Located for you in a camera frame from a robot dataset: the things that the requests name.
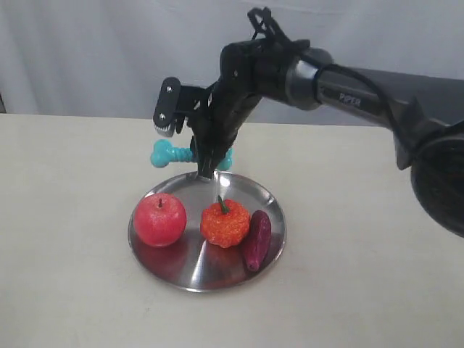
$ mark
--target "white table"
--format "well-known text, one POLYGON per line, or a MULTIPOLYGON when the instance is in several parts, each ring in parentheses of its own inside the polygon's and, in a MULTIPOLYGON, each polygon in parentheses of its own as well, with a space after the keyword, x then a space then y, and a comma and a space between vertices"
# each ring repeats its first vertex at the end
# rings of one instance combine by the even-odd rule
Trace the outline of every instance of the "white table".
POLYGON ((387 130, 244 125, 233 171, 276 195, 288 243, 217 294, 131 254, 141 195, 195 170, 151 167, 157 139, 151 120, 0 115, 0 347, 464 347, 464 239, 423 212, 387 130))

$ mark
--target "apple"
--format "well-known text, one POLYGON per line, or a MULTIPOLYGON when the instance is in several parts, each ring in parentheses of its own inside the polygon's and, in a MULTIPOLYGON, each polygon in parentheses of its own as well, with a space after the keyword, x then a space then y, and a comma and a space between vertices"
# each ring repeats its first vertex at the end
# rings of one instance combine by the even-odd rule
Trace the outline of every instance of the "apple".
POLYGON ((138 237, 151 247, 167 247, 175 243, 186 225, 186 208, 172 194, 158 193, 143 198, 133 217, 138 237))

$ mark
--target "black robotic arm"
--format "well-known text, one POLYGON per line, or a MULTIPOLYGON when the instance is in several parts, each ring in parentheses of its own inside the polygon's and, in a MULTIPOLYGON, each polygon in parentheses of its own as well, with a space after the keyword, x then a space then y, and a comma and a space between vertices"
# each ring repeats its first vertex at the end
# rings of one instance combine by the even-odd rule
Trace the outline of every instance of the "black robotic arm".
POLYGON ((167 78, 159 93, 155 127, 172 136, 187 120, 198 174, 212 177, 263 97, 308 111, 325 104, 391 130, 397 166, 412 167, 425 211, 464 236, 464 81, 342 67, 308 40, 288 39, 268 8, 248 17, 252 40, 223 49, 215 83, 167 78))

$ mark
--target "wall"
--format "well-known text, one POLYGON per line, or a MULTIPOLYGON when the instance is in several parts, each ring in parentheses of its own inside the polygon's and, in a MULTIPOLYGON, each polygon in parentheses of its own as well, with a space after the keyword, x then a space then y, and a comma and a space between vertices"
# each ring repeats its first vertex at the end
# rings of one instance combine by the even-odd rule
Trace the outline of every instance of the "wall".
MULTIPOLYGON (((164 77, 213 82, 264 5, 339 64, 464 78, 459 0, 0 0, 0 92, 10 112, 150 118, 164 77)), ((271 101, 253 120, 356 122, 271 101)))

